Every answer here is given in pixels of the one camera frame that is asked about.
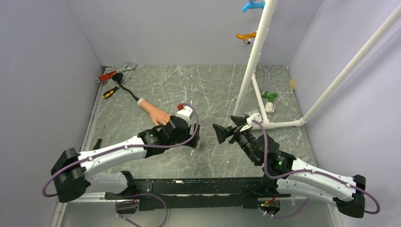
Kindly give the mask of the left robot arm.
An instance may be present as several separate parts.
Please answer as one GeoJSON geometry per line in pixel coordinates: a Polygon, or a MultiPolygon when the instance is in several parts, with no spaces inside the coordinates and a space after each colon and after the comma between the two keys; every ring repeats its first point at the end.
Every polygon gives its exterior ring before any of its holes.
{"type": "Polygon", "coordinates": [[[74,148],[62,152],[51,169],[59,202],[66,203],[86,193],[111,192],[131,198],[136,192],[134,178],[129,171],[107,174],[104,171],[128,161],[163,154],[164,151],[198,145],[200,125],[190,126],[184,119],[174,117],[167,125],[155,126],[138,135],[104,148],[76,152],[74,148]]]}

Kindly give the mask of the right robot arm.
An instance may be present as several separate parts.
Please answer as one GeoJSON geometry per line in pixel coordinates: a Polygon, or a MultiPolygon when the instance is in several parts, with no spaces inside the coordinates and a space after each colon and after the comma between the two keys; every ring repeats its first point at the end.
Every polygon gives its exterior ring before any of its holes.
{"type": "Polygon", "coordinates": [[[236,126],[212,125],[218,142],[226,140],[238,144],[255,166],[262,166],[263,179],[256,189],[248,189],[259,197],[290,194],[319,200],[337,207],[338,211],[353,218],[365,214],[362,191],[366,179],[337,175],[310,165],[300,158],[280,150],[280,145],[268,134],[256,138],[251,128],[255,118],[232,116],[236,126]]]}

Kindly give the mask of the mannequin practice hand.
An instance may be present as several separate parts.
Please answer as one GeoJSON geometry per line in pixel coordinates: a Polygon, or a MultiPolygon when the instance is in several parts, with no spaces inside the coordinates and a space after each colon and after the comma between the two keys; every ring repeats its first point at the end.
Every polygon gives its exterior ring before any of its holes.
{"type": "Polygon", "coordinates": [[[170,121],[171,117],[170,114],[157,108],[156,106],[152,105],[150,102],[148,102],[143,98],[137,101],[137,105],[149,114],[152,122],[156,126],[166,125],[170,121]]]}

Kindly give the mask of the green faucet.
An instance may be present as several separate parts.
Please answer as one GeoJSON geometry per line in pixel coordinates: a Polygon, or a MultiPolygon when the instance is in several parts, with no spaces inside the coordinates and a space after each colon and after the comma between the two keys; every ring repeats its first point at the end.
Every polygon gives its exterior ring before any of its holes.
{"type": "Polygon", "coordinates": [[[274,99],[278,96],[278,94],[277,93],[270,93],[267,90],[262,90],[261,96],[262,96],[262,98],[266,98],[268,100],[268,102],[273,103],[274,99]]]}

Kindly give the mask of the silver spanner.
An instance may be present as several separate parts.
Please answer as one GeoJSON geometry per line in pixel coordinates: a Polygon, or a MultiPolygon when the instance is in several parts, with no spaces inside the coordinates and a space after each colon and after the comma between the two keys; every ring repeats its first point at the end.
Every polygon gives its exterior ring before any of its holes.
{"type": "Polygon", "coordinates": [[[263,90],[267,90],[268,89],[268,78],[269,78],[269,72],[271,70],[270,67],[268,66],[263,66],[263,73],[264,73],[264,79],[263,79],[263,90]]]}

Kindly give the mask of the yellow black screwdriver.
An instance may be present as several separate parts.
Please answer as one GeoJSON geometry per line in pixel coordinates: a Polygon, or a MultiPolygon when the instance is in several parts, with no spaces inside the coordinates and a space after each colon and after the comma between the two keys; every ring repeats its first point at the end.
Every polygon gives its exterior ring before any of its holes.
{"type": "Polygon", "coordinates": [[[110,98],[118,89],[120,89],[121,86],[123,86],[126,82],[128,82],[131,79],[131,77],[127,78],[126,80],[122,79],[123,75],[120,73],[112,76],[112,80],[115,81],[118,85],[104,92],[103,99],[110,98]]]}
{"type": "Polygon", "coordinates": [[[102,141],[103,141],[103,134],[104,134],[104,132],[105,132],[105,129],[106,129],[106,126],[104,127],[104,129],[103,129],[103,131],[102,131],[100,137],[97,139],[95,145],[93,146],[93,150],[100,149],[101,143],[102,143],[102,141]]]}

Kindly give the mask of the orange faucet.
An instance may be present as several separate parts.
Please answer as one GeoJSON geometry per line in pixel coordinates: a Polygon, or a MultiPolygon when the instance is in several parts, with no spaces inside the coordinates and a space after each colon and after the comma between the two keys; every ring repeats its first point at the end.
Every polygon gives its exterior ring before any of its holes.
{"type": "Polygon", "coordinates": [[[252,40],[256,37],[257,32],[249,34],[236,34],[236,38],[243,41],[244,45],[250,45],[252,40]]]}

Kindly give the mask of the blue faucet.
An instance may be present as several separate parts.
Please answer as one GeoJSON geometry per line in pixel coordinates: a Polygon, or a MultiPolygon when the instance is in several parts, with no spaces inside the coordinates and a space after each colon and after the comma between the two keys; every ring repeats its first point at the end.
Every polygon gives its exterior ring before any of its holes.
{"type": "Polygon", "coordinates": [[[248,2],[242,7],[242,12],[246,12],[249,9],[264,9],[265,1],[257,2],[256,0],[248,0],[248,2]]]}

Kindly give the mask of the red handled adjustable wrench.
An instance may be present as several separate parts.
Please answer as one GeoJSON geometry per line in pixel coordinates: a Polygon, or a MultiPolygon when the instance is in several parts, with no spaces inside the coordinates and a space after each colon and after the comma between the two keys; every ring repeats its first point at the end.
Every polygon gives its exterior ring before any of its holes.
{"type": "Polygon", "coordinates": [[[105,73],[104,75],[98,77],[95,79],[95,83],[100,83],[106,80],[109,80],[113,77],[114,74],[116,73],[123,73],[123,72],[127,72],[127,71],[132,71],[135,70],[137,67],[137,64],[133,64],[131,66],[129,65],[124,65],[122,68],[118,69],[118,70],[113,70],[110,72],[105,73]]]}

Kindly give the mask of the white pvc pipe frame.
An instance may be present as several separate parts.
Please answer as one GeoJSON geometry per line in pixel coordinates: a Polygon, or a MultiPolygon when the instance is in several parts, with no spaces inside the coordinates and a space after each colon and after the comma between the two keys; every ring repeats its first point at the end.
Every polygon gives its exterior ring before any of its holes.
{"type": "Polygon", "coordinates": [[[334,96],[345,80],[355,73],[378,49],[381,40],[401,21],[398,0],[322,0],[290,62],[274,64],[288,84],[300,73],[297,65],[309,66],[310,76],[332,77],[320,86],[321,95],[308,106],[300,119],[273,122],[264,110],[262,96],[256,92],[262,112],[262,127],[275,129],[301,127],[334,96]]]}

